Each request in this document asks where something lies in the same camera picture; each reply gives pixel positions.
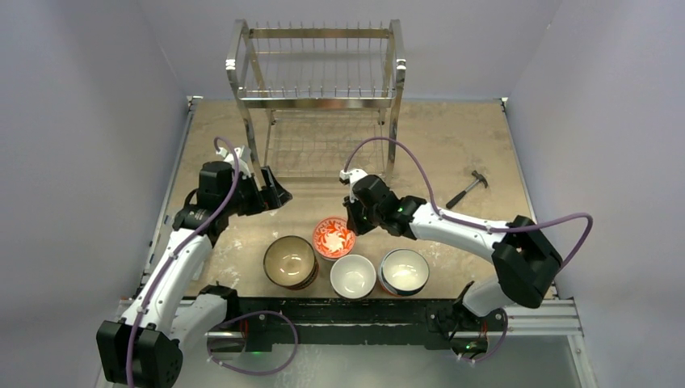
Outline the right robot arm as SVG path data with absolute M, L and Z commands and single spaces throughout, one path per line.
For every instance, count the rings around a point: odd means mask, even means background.
M 462 290 L 453 317 L 465 329 L 489 313 L 517 304 L 539 307 L 561 269 L 562 258 L 530 218 L 490 221 L 441 209 L 416 196 L 402 198 L 377 175 L 354 169 L 341 171 L 349 187 L 343 200 L 347 227 L 356 235 L 381 228 L 392 236 L 427 240 L 476 255 L 494 267 L 488 280 Z

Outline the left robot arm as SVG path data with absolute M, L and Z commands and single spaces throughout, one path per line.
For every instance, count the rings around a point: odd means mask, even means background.
M 237 291 L 207 285 L 187 310 L 177 309 L 198 267 L 210 256 L 229 217 L 250 216 L 284 206 L 292 199 L 262 167 L 264 185 L 231 162 L 206 162 L 199 186 L 186 196 L 174 216 L 164 256 L 149 281 L 116 321 L 104 321 L 96 333 L 107 381 L 130 387 L 172 387 L 186 350 L 214 327 L 222 331 L 249 322 L 255 312 L 242 310 Z

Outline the orange patterned bowl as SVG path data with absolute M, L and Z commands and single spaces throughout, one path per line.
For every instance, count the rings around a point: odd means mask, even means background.
M 317 223 L 313 230 L 313 247 L 323 259 L 335 261 L 354 249 L 356 235 L 347 228 L 347 219 L 327 217 Z

